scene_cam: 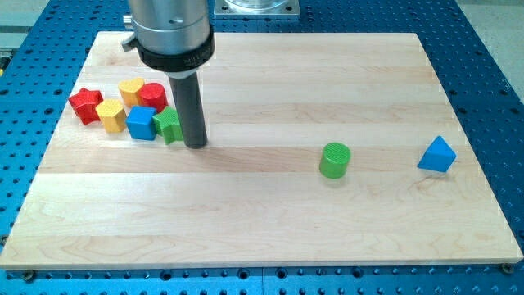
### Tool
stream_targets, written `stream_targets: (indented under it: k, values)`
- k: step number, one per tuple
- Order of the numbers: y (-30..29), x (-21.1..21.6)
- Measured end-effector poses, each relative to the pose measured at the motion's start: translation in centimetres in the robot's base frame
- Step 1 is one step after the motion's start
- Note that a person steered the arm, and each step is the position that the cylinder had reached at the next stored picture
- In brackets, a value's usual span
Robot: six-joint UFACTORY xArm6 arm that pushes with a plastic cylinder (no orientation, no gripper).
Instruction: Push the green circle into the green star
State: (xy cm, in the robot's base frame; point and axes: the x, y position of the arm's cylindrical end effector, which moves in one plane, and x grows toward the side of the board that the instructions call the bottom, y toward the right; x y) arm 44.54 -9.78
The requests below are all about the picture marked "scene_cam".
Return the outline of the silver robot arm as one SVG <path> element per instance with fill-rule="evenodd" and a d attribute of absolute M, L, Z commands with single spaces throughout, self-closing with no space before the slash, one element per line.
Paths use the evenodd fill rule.
<path fill-rule="evenodd" d="M 214 54 L 214 31 L 206 0 L 129 0 L 132 35 L 122 42 L 142 63 L 185 79 Z"/>

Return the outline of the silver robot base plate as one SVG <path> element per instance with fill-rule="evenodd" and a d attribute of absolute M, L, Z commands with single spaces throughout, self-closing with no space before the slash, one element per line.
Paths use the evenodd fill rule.
<path fill-rule="evenodd" d="M 215 18 L 295 17 L 300 15 L 299 0 L 215 0 Z"/>

